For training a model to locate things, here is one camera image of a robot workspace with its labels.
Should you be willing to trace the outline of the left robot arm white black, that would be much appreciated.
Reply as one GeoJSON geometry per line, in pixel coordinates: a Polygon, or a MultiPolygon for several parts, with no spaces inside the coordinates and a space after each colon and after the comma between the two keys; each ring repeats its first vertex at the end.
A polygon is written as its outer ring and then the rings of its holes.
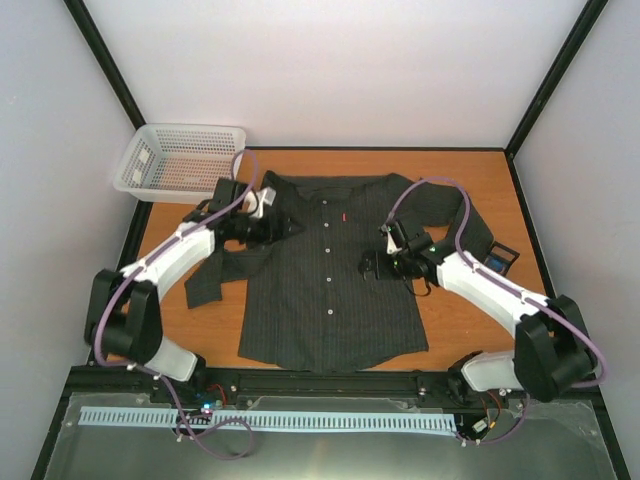
{"type": "Polygon", "coordinates": [[[192,267],[233,240],[249,251],[302,232],[294,218],[275,207],[271,187],[255,190],[232,179],[218,181],[177,229],[141,259],[119,270],[101,270],[93,280],[84,337],[102,366],[141,369],[173,380],[186,402],[208,390],[205,359],[170,340],[160,304],[192,267]]]}

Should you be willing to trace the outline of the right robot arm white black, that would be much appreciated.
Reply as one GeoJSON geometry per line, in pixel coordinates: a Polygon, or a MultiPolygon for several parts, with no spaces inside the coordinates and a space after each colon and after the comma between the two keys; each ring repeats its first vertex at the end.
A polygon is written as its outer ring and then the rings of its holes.
{"type": "Polygon", "coordinates": [[[512,350],[472,353],[459,366],[475,392],[511,389],[549,402],[592,378],[599,366],[595,348],[579,328],[582,315],[566,296],[535,294],[489,269],[455,243],[434,242],[426,232],[395,221],[381,229],[386,245],[363,253],[366,280],[422,279],[491,317],[513,338],[512,350]]]}

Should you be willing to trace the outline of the dark grey pinstriped shirt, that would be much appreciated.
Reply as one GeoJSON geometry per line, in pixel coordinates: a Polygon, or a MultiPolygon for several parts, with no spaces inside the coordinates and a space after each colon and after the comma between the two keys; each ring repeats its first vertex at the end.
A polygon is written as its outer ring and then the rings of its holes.
{"type": "Polygon", "coordinates": [[[315,373],[363,370],[424,351],[415,297],[400,280],[364,280],[362,254],[385,246],[387,215],[443,227],[444,242],[484,260],[493,234],[476,209],[449,186],[391,173],[377,177],[291,177],[267,172],[275,205],[303,230],[255,251],[221,251],[185,283],[187,304],[221,299],[226,282],[247,284],[241,357],[315,373]],[[342,214],[346,213],[346,222],[342,214]]]}

